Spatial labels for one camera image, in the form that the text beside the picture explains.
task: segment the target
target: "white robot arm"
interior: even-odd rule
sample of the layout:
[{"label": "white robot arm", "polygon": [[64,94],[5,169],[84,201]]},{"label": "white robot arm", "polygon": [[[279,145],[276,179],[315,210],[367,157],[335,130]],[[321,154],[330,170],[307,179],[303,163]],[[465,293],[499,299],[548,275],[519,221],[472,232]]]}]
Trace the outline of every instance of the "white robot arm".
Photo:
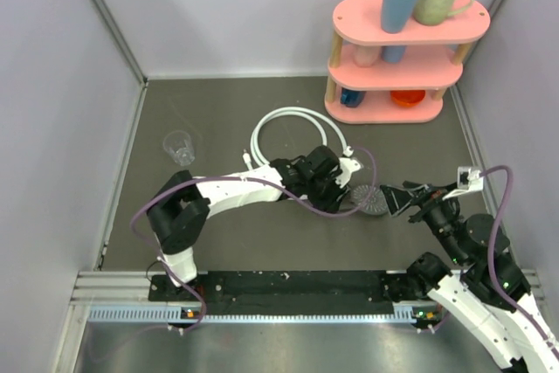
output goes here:
[{"label": "white robot arm", "polygon": [[[337,212],[341,200],[349,192],[348,182],[352,174],[362,168],[352,154],[348,148],[344,156],[338,157],[326,146],[320,146],[308,156],[276,159],[260,168],[224,177],[261,179],[267,183],[233,183],[225,182],[223,177],[215,181],[208,178],[163,199],[148,210],[148,219],[166,264],[180,281],[186,283],[195,279],[197,268],[192,246],[205,220],[244,205],[286,198],[281,190],[269,183],[307,199],[317,210]],[[160,193],[192,179],[202,178],[192,178],[187,170],[178,172]]]},{"label": "white robot arm", "polygon": [[[439,257],[425,253],[407,270],[413,294],[428,297],[445,307],[478,339],[502,371],[559,371],[555,336],[542,319],[524,274],[507,253],[508,238],[500,229],[496,232],[493,254],[497,278],[505,293],[516,302],[515,306],[495,290],[488,272],[487,251],[493,217],[476,214],[464,219],[460,216],[457,197],[482,190],[480,172],[459,168],[458,181],[445,187],[406,182],[404,188],[388,185],[380,188],[393,216],[418,206],[420,210],[410,216],[410,222],[426,222],[452,261],[467,267],[456,278]],[[519,305],[531,320],[518,309]]]}]

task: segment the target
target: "blue cup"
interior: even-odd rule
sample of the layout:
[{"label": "blue cup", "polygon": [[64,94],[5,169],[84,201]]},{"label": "blue cup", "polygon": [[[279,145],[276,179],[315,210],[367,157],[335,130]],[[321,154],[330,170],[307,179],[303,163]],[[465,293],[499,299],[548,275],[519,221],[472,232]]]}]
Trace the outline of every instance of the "blue cup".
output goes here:
[{"label": "blue cup", "polygon": [[363,91],[353,91],[343,87],[340,102],[346,107],[357,108],[362,103],[364,97],[365,92]]},{"label": "blue cup", "polygon": [[400,32],[411,17],[417,0],[383,0],[381,27],[383,31]]},{"label": "blue cup", "polygon": [[387,63],[397,63],[405,53],[405,45],[386,45],[383,47],[381,57]]}]

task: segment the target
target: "coiled white cable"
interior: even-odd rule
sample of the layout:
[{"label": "coiled white cable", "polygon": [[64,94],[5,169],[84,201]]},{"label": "coiled white cable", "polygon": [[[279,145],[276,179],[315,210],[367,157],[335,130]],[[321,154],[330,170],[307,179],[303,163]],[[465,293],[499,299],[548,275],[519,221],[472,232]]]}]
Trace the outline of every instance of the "coiled white cable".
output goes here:
[{"label": "coiled white cable", "polygon": [[322,144],[324,146],[328,145],[328,139],[326,137],[326,132],[324,131],[324,128],[316,120],[316,118],[326,122],[335,131],[335,133],[338,135],[338,138],[340,139],[340,143],[342,144],[342,150],[345,150],[348,147],[348,143],[346,142],[346,138],[343,136],[342,131],[328,117],[326,117],[326,116],[324,116],[320,113],[317,113],[316,111],[313,111],[312,109],[303,108],[303,107],[278,108],[278,109],[274,109],[272,112],[270,112],[270,113],[266,114],[264,117],[262,117],[262,120],[259,121],[259,123],[256,125],[256,127],[252,131],[252,135],[251,135],[251,154],[252,154],[252,158],[254,159],[254,162],[258,166],[264,166],[264,165],[267,165],[269,163],[268,160],[264,157],[264,155],[262,155],[262,152],[260,151],[260,147],[259,147],[260,129],[262,129],[262,126],[264,126],[270,120],[273,120],[274,118],[278,118],[278,117],[285,117],[285,116],[288,116],[288,115],[294,115],[294,116],[297,116],[297,117],[301,117],[301,118],[304,118],[305,120],[309,120],[310,122],[312,122],[313,125],[318,129],[319,133],[321,134]]}]

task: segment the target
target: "clear plastic cup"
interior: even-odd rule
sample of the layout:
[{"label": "clear plastic cup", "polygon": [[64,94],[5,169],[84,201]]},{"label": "clear plastic cup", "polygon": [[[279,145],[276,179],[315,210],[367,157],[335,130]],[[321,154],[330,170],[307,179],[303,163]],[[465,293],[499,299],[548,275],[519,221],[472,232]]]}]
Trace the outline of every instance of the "clear plastic cup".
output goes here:
[{"label": "clear plastic cup", "polygon": [[169,133],[163,139],[163,148],[180,166],[189,166],[194,162],[194,146],[190,135],[177,130]]}]

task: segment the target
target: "pink shelf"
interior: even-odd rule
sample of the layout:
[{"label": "pink shelf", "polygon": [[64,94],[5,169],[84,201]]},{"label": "pink shelf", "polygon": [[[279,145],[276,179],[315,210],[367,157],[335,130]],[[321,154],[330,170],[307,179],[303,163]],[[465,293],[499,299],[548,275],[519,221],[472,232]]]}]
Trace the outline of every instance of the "pink shelf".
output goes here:
[{"label": "pink shelf", "polygon": [[332,103],[324,102],[333,118],[348,124],[427,122],[443,109],[442,100],[433,100],[431,93],[411,108],[400,107],[390,98],[390,92],[367,92],[361,105],[349,108],[340,103],[341,89],[338,88]]},{"label": "pink shelf", "polygon": [[379,59],[371,67],[354,63],[354,49],[353,45],[343,46],[340,65],[328,66],[336,84],[348,89],[439,89],[453,85],[462,74],[462,65],[451,63],[452,50],[444,45],[411,45],[399,63]]},{"label": "pink shelf", "polygon": [[[456,0],[458,8],[468,0]],[[383,0],[344,0],[334,9],[334,28],[344,39],[358,45],[464,44],[483,36],[490,17],[479,2],[436,26],[425,26],[410,18],[398,34],[381,29]]]}]

